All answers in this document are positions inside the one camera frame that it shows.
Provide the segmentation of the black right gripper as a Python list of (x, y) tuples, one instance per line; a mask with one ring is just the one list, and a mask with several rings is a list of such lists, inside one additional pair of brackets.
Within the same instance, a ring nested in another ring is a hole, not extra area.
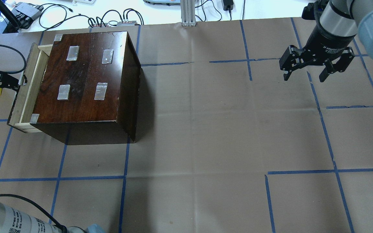
[(307, 65), (325, 66), (319, 75), (321, 83), (330, 74), (344, 72), (355, 57), (352, 47), (348, 46), (353, 38), (333, 35), (316, 25), (303, 49), (290, 45), (279, 59), (280, 69), (286, 71), (284, 81), (288, 81), (293, 71)]

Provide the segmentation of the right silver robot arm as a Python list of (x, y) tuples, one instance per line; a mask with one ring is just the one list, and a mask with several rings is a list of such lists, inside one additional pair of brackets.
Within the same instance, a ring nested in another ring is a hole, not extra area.
[(355, 36), (373, 59), (373, 0), (317, 0), (304, 7), (302, 18), (316, 25), (303, 48), (290, 45), (281, 56), (285, 81), (308, 65), (324, 66), (321, 82), (330, 74), (344, 72), (354, 59), (349, 44)]

